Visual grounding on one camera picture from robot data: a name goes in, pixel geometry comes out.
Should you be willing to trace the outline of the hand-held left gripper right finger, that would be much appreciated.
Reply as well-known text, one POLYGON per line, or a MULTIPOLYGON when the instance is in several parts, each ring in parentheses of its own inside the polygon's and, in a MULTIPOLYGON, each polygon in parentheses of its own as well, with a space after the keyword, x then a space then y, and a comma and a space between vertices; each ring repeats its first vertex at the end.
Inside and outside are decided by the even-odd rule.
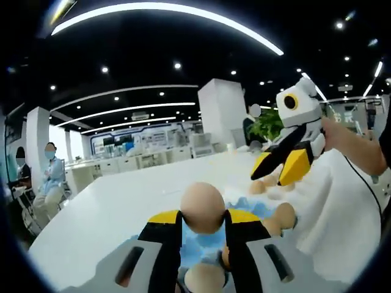
POLYGON ((285 239, 272 237, 256 215, 230 208, 224 219, 236 292, 315 291, 308 260, 285 239))

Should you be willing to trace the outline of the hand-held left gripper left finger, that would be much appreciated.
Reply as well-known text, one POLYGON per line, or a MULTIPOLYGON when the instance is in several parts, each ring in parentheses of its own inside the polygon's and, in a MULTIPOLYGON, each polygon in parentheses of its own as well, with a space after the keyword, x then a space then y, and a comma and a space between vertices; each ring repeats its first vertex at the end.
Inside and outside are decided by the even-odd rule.
POLYGON ((138 238, 126 240, 97 264, 91 279, 62 292, 175 292, 181 243, 181 212, 154 215, 138 238))

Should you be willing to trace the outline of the person's right hand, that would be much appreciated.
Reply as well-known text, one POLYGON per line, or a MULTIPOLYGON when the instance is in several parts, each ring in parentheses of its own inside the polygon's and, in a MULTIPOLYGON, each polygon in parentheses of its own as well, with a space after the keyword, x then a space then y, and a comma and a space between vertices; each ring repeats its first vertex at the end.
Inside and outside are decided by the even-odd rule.
POLYGON ((322 117, 321 124, 324 130, 324 136, 326 139, 325 151, 331 149, 342 150, 345 144, 345 131, 346 128, 327 117, 322 117))

